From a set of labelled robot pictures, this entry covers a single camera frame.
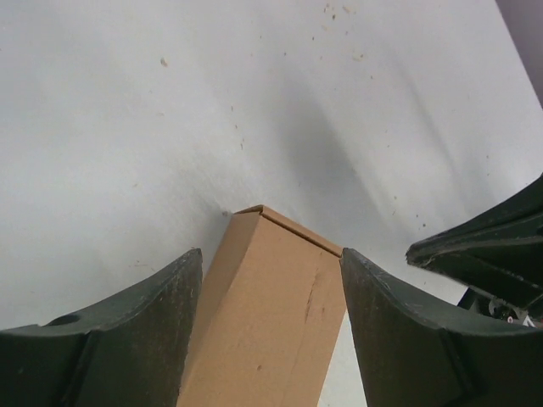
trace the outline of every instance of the box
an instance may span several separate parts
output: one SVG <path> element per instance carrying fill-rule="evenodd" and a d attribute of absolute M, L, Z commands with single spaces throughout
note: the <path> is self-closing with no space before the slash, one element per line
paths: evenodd
<path fill-rule="evenodd" d="M 178 407 L 315 407 L 344 317 L 341 248 L 265 206 L 204 279 Z"/>

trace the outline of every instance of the white table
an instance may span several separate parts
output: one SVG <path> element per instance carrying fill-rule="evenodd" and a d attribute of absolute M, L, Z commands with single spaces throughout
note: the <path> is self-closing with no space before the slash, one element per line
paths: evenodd
<path fill-rule="evenodd" d="M 1 328 L 207 267 L 260 203 L 456 302 L 409 244 L 541 173 L 491 0 L 8 0 L 0 48 Z M 320 405 L 362 400 L 345 319 Z"/>

